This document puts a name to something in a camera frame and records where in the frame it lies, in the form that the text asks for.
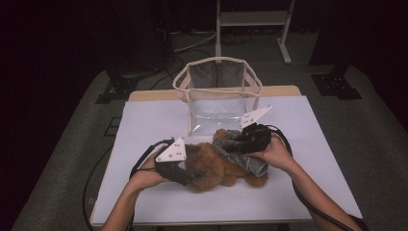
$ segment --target floor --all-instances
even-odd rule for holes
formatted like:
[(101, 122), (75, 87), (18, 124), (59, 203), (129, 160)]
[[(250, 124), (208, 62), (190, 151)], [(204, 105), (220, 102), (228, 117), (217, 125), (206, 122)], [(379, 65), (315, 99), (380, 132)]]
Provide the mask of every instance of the floor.
[[(370, 79), (351, 66), (345, 78), (362, 99), (339, 100), (321, 96), (312, 74), (327, 73), (331, 66), (308, 66), (317, 33), (289, 33), (292, 64), (284, 64), (276, 38), (270, 32), (243, 36), (237, 45), (223, 45), (224, 56), (246, 60), (265, 86), (296, 85), (306, 95), (332, 152), (344, 174), (370, 230), (405, 230), (408, 227), (408, 135), (372, 87)], [(174, 35), (176, 48), (201, 39), (197, 35)], [(168, 71), (214, 55), (213, 44), (178, 54)], [(141, 80), (137, 90), (171, 89), (166, 72)], [(109, 83), (105, 71), (95, 76), (65, 128), (46, 168), (13, 230), (87, 230), (89, 217), (115, 133), (107, 128), (121, 116), (124, 99), (95, 104)], [(313, 223), (290, 225), (291, 230), (317, 230)], [(277, 230), (276, 225), (225, 225), (165, 227), (168, 231)], [(137, 230), (156, 230), (140, 227)]]

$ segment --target white paper sheet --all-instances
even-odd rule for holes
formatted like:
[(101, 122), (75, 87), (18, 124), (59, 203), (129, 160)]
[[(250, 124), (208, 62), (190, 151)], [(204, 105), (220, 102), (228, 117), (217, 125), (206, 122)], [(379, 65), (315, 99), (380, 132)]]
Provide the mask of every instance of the white paper sheet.
[[(288, 138), (296, 160), (342, 208), (355, 217), (361, 212), (321, 132), (305, 96), (263, 97), (259, 107), (272, 109), (258, 122), (280, 128)], [(102, 224), (113, 209), (130, 170), (147, 147), (171, 137), (186, 143), (211, 141), (188, 138), (188, 106), (179, 100), (128, 102), (115, 147), (92, 214)], [(290, 177), (269, 167), (269, 180), (261, 189), (240, 179), (233, 187), (217, 186), (194, 193), (177, 183), (163, 183), (143, 191), (137, 201), (135, 223), (185, 223), (272, 221), (310, 219), (293, 192)]]

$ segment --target brown plush toy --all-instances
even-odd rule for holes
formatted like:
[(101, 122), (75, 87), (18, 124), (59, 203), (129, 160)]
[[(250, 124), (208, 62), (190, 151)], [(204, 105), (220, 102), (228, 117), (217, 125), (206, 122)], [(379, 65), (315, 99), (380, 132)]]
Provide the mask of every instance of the brown plush toy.
[[(226, 131), (219, 129), (213, 140), (225, 136)], [(257, 177), (245, 168), (229, 162), (216, 152), (215, 147), (208, 142), (202, 142), (200, 150), (187, 156), (186, 170), (200, 175), (189, 183), (189, 188), (201, 193), (215, 188), (217, 185), (233, 186), (238, 178), (243, 178), (252, 187), (260, 188), (268, 180), (268, 174)]]

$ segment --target transparent bag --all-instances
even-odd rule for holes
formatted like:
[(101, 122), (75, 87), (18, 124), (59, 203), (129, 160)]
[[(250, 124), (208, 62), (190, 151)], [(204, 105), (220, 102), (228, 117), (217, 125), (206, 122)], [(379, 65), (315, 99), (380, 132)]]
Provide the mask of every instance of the transparent bag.
[(246, 61), (228, 57), (187, 64), (173, 87), (189, 104), (189, 136), (211, 136), (219, 128), (241, 130), (242, 115), (258, 108), (263, 88)]

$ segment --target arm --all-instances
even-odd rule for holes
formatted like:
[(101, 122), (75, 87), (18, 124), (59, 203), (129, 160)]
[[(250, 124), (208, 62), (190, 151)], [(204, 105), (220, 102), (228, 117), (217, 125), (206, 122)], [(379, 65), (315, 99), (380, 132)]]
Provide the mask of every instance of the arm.
[[(155, 154), (150, 155), (140, 169), (154, 167), (155, 156)], [(136, 200), (141, 191), (164, 181), (167, 180), (154, 170), (137, 171), (123, 188), (102, 230), (126, 230), (129, 220), (135, 211)]]
[[(272, 135), (270, 144), (264, 151), (247, 155), (263, 159), (269, 165), (287, 172), (299, 192), (310, 204), (330, 217), (347, 225), (351, 229), (361, 230), (357, 223), (355, 223), (354, 220), (336, 202), (334, 202), (297, 163), (297, 161), (289, 154), (280, 138), (276, 135)], [(312, 212), (310, 213), (319, 230), (341, 230), (330, 221), (327, 221)]]

